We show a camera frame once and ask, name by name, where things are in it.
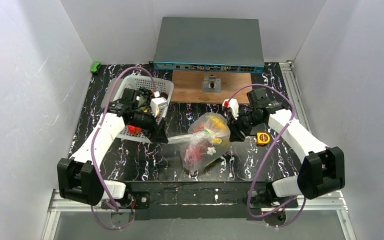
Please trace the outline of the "clear plastic bag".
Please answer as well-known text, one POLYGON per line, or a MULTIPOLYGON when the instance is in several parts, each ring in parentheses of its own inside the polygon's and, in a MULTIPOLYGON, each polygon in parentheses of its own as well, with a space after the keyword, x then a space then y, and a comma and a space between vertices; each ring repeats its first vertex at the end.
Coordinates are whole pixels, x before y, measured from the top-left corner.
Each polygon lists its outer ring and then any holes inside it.
POLYGON ((182 160, 182 166, 191 174, 195 174, 197 171, 203 170, 231 149, 232 144, 229 141, 231 131, 227 125, 226 118, 219 114, 224 118, 224 123, 226 125, 225 130, 211 129, 208 126, 208 116, 215 114, 219 113, 206 112, 189 126, 187 134, 171 136, 168 138, 169 144, 181 144, 180 158, 182 160), (207 156, 204 161, 187 165, 183 161, 183 157, 184 150, 188 146, 207 147, 207 156))

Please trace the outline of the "yellow fake banana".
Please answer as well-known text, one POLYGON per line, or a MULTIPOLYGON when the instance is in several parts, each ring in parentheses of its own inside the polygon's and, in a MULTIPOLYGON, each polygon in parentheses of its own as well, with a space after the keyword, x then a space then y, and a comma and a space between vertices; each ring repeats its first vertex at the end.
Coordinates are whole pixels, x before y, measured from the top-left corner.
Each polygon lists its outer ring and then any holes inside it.
POLYGON ((224 131, 226 129, 226 124, 224 123, 224 118, 220 114, 212 114, 208 116, 208 128, 209 129, 219 129, 224 131))

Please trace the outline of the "white plastic basket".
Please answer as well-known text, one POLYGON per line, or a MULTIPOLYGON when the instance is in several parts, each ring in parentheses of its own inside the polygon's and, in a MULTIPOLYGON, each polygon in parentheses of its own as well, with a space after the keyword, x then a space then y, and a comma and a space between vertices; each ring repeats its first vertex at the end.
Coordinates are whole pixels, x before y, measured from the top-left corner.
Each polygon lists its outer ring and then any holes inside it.
POLYGON ((104 126, 117 137, 143 143, 168 143, 166 114, 174 84, 162 78, 129 75, 110 84, 103 108, 104 126))

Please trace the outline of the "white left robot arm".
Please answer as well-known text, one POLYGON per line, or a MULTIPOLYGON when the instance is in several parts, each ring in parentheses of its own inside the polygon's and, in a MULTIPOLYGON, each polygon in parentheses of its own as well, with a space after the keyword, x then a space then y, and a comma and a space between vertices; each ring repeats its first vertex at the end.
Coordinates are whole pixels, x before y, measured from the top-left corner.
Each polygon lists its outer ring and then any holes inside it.
POLYGON ((126 185, 104 180, 100 165, 109 148, 125 127, 139 129, 152 143, 168 143, 165 120, 157 118, 168 105, 158 91, 126 88, 121 97, 109 101, 99 122, 83 145, 69 158, 57 164, 60 196, 90 206, 103 202, 117 210, 117 200, 124 198, 126 185))

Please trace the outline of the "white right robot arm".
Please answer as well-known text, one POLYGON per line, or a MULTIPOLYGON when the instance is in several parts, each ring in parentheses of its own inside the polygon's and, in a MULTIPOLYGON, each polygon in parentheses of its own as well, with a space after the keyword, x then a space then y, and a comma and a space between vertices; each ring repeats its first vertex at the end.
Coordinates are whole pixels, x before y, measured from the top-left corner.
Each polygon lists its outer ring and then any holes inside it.
POLYGON ((329 147, 313 136, 296 119, 296 109, 285 97, 277 101, 267 97, 269 86, 255 84, 246 95, 249 106, 243 110, 233 97, 225 99, 231 142, 243 142, 253 127, 266 124, 292 148, 301 162, 298 175, 266 184, 262 198, 266 201, 303 195, 307 199, 341 190, 345 187, 345 156, 339 147, 329 147))

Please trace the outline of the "red lychee bunch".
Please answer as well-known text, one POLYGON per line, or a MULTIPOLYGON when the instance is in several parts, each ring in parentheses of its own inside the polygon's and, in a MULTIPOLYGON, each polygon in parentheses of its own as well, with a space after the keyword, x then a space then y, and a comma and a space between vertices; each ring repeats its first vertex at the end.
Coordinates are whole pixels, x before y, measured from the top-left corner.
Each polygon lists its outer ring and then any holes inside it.
POLYGON ((187 165, 202 163, 207 154, 208 148, 201 146, 187 146, 184 150, 183 162, 187 165))

